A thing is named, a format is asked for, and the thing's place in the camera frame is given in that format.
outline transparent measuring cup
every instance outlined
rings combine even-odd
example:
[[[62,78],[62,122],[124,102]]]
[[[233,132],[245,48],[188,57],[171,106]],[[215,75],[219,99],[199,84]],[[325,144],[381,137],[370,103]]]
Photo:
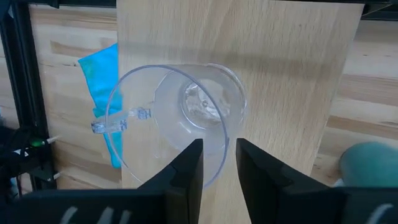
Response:
[[[115,97],[119,95],[123,96],[123,110],[113,113],[112,104],[120,100]],[[105,130],[136,187],[193,140],[203,139],[203,183],[207,187],[224,166],[229,139],[239,130],[245,109],[240,80],[222,65],[146,65],[125,74],[114,87]],[[114,131],[122,131],[123,156],[117,154]]]

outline blue cloth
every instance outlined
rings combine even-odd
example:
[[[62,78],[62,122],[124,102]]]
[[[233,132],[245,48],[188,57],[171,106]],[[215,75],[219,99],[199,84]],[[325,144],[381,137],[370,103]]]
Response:
[[[118,76],[118,45],[114,44],[107,49],[89,55],[79,60],[79,64],[85,74],[88,90],[93,98],[95,117],[105,115],[106,105],[112,89],[119,80]],[[117,91],[112,98],[109,113],[116,113],[122,110],[122,95]],[[122,158],[122,136],[121,132],[111,134],[114,146],[118,155]],[[110,141],[104,134],[108,151],[111,155],[112,166],[120,168],[121,163],[114,155]]]

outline light wood panel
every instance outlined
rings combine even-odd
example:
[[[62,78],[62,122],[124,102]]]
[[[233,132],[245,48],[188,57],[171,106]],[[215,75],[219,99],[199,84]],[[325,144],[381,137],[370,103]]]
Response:
[[[226,65],[241,75],[247,89],[249,113],[240,136],[310,174],[362,8],[256,0],[119,0],[119,74],[151,63]],[[135,146],[134,138],[124,138],[123,144]],[[233,148],[221,177],[203,193],[202,223],[249,222]],[[128,151],[124,158],[139,162]],[[123,186],[135,185],[124,172]]]
[[[353,144],[398,147],[398,22],[361,21],[349,50],[311,177],[333,185]]]
[[[58,187],[118,188],[103,136],[93,134],[93,100],[78,59],[116,42],[116,10],[30,7],[43,98],[53,144]]]
[[[19,128],[17,111],[15,109],[2,43],[0,43],[0,115],[4,119],[5,126],[14,129]]]

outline wooden table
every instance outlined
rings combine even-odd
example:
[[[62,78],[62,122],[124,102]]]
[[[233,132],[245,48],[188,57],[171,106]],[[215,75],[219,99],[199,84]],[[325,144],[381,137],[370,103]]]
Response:
[[[239,137],[310,174],[362,8],[260,0],[119,0],[119,75],[154,63],[226,65],[240,74],[247,91],[249,113]],[[137,145],[134,138],[123,141],[125,147]],[[128,164],[140,162],[129,152],[124,150]],[[136,184],[124,170],[123,186]],[[222,175],[203,192],[200,222],[249,222],[234,144]]]

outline wooden board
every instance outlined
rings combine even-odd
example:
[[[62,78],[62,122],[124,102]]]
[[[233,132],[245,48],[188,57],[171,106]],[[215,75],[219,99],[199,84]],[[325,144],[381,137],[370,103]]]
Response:
[[[116,43],[116,9],[31,6],[49,133],[60,189],[118,188],[102,135],[94,134],[94,103],[78,60]]]
[[[333,185],[353,144],[398,147],[398,22],[361,21],[348,52],[311,177]]]
[[[0,43],[0,115],[4,121],[3,125],[8,128],[19,128],[18,116],[15,109],[14,96],[12,95],[11,82],[2,43]]]
[[[249,113],[240,136],[310,174],[362,8],[257,0],[119,0],[119,75],[150,63],[226,65],[241,75],[247,89]],[[124,138],[123,145],[134,146],[134,138]],[[233,149],[217,183],[203,193],[201,223],[249,222]],[[124,151],[127,163],[140,162],[129,152]],[[135,185],[123,172],[123,186]]]

